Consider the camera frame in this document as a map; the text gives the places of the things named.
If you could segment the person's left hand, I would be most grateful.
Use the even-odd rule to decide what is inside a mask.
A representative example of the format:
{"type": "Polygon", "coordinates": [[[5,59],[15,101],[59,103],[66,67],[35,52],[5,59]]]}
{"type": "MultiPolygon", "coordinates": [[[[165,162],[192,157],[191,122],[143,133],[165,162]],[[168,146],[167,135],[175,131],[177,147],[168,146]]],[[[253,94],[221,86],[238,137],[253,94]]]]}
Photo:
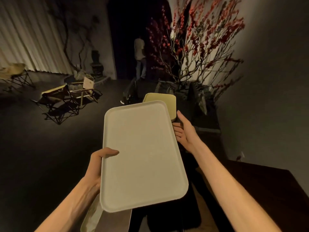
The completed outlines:
{"type": "Polygon", "coordinates": [[[87,171],[83,177],[83,181],[87,183],[87,185],[94,187],[97,191],[101,186],[102,160],[103,158],[97,159],[97,151],[93,152],[87,171]]]}

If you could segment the person's right hand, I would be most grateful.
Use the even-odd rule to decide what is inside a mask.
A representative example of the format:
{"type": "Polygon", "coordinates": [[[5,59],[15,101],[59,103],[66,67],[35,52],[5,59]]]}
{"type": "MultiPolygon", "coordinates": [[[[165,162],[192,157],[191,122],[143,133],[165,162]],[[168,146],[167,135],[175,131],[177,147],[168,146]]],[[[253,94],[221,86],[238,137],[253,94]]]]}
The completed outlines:
{"type": "Polygon", "coordinates": [[[201,140],[196,133],[194,126],[192,125],[192,130],[183,130],[177,126],[177,122],[172,123],[173,130],[176,136],[176,140],[192,155],[196,155],[198,152],[196,150],[196,143],[201,140]]]}

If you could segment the pale yellow plastic tray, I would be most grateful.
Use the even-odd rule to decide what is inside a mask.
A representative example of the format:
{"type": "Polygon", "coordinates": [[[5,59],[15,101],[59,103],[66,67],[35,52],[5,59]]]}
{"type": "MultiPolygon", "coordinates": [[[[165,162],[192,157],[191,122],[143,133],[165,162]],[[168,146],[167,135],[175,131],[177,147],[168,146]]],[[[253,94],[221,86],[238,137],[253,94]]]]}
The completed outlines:
{"type": "Polygon", "coordinates": [[[162,101],[166,104],[171,121],[175,121],[177,116],[176,96],[163,93],[147,93],[143,99],[144,102],[162,101]]]}

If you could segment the white plastic tray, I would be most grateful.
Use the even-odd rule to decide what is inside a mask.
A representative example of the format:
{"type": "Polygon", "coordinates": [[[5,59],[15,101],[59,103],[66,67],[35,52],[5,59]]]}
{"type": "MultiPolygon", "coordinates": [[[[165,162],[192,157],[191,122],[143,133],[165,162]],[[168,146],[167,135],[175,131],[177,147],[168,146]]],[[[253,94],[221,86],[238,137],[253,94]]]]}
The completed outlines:
{"type": "Polygon", "coordinates": [[[188,179],[166,104],[151,101],[109,109],[103,147],[100,203],[109,213],[182,198],[188,179]]]}

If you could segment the person's left forearm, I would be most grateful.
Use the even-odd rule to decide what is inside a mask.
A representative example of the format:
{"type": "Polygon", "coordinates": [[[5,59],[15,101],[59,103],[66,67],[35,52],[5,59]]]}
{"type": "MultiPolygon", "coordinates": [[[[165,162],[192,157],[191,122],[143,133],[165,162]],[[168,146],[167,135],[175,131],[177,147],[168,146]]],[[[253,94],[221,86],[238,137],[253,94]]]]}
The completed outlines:
{"type": "Polygon", "coordinates": [[[56,209],[34,232],[70,232],[93,201],[100,189],[101,179],[83,177],[56,209]]]}

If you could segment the person's right forearm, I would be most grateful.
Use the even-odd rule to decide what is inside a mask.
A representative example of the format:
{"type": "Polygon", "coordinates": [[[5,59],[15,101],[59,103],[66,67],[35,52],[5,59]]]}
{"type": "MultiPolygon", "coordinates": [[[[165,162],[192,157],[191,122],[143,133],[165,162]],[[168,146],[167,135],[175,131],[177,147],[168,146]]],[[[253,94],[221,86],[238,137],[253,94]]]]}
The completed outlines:
{"type": "Polygon", "coordinates": [[[282,232],[201,140],[190,142],[192,153],[235,232],[282,232]]]}

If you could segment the dark planter with rocks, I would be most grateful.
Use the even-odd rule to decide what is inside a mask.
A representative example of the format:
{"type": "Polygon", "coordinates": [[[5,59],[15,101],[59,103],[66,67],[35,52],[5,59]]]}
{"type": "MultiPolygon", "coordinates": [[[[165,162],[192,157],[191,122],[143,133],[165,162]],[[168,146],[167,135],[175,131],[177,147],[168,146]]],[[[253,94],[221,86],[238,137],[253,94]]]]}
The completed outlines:
{"type": "Polygon", "coordinates": [[[190,82],[184,93],[173,92],[172,82],[158,81],[155,93],[172,94],[176,96],[176,108],[187,117],[198,132],[221,135],[216,106],[212,95],[202,91],[199,95],[197,86],[190,82]]]}

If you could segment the pale green tray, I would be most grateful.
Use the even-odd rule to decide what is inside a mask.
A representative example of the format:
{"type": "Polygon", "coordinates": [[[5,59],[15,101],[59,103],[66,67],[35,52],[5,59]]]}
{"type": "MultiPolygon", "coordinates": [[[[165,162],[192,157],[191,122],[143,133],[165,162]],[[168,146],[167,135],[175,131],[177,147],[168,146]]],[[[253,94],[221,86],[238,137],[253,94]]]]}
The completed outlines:
{"type": "Polygon", "coordinates": [[[132,210],[108,213],[102,209],[99,196],[88,209],[80,232],[128,232],[132,210]]]}

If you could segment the beige folding camp chair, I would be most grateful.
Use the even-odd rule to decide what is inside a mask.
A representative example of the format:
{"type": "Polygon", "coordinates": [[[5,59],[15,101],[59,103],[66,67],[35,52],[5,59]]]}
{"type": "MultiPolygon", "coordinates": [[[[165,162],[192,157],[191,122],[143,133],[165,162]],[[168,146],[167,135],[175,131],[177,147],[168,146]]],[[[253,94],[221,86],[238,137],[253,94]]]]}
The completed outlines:
{"type": "Polygon", "coordinates": [[[70,94],[78,103],[79,108],[83,108],[86,105],[84,98],[90,102],[98,103],[96,98],[99,90],[95,89],[95,80],[90,74],[86,74],[81,82],[72,82],[68,84],[70,94]]]}
{"type": "Polygon", "coordinates": [[[0,87],[5,92],[12,92],[13,89],[18,91],[14,86],[29,86],[36,89],[24,63],[11,63],[6,68],[0,68],[0,87]]]}
{"type": "Polygon", "coordinates": [[[42,110],[45,120],[52,120],[57,125],[79,114],[79,104],[67,84],[44,91],[38,100],[30,101],[42,110]]]}

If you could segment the red blossom branch arrangement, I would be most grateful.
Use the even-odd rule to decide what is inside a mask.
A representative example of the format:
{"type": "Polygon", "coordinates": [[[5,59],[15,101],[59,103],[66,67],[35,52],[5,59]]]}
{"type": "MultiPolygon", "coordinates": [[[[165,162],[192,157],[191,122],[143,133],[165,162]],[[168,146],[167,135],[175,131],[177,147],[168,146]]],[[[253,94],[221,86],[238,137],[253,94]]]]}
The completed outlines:
{"type": "Polygon", "coordinates": [[[239,16],[242,0],[167,0],[162,16],[146,28],[154,60],[152,69],[168,83],[167,91],[187,94],[190,82],[198,93],[222,92],[228,77],[244,61],[234,58],[236,35],[245,28],[239,16]]]}

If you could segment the dark stone lantern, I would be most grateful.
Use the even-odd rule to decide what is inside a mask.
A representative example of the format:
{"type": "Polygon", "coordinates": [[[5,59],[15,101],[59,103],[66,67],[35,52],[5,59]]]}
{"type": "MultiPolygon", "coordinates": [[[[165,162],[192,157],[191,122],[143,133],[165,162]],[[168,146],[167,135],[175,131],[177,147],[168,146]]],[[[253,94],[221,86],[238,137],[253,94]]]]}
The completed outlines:
{"type": "Polygon", "coordinates": [[[104,66],[100,62],[100,53],[98,50],[91,51],[91,68],[92,68],[92,76],[95,78],[99,78],[103,76],[104,66]]]}

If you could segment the dark wooden table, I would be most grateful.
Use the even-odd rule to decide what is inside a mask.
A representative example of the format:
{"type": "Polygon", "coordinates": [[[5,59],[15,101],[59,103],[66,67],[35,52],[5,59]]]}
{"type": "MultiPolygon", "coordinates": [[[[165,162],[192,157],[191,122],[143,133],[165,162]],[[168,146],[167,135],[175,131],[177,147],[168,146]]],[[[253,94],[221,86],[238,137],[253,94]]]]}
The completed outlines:
{"type": "Polygon", "coordinates": [[[222,164],[282,232],[309,232],[309,197],[290,171],[234,160],[222,164]]]}

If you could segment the bare twisted tree branch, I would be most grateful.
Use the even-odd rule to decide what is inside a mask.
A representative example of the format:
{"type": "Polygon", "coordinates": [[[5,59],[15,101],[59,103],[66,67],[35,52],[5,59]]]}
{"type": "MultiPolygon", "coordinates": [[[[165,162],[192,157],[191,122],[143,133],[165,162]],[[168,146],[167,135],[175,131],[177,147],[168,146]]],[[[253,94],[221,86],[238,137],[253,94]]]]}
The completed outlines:
{"type": "Polygon", "coordinates": [[[63,52],[73,70],[79,72],[86,67],[82,61],[82,53],[86,47],[94,50],[92,35],[100,24],[97,14],[91,12],[90,0],[45,0],[48,14],[56,21],[63,42],[63,52]],[[74,64],[69,56],[68,46],[73,39],[80,44],[78,50],[79,63],[74,64]]]}

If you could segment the pleated beige curtain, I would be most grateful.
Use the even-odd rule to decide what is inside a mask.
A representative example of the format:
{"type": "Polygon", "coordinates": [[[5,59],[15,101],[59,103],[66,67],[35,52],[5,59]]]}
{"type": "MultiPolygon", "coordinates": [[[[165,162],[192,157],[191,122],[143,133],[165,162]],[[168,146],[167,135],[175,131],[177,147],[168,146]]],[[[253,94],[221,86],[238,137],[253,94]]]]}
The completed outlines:
{"type": "Polygon", "coordinates": [[[64,43],[46,0],[0,0],[0,68],[72,74],[64,43]]]}

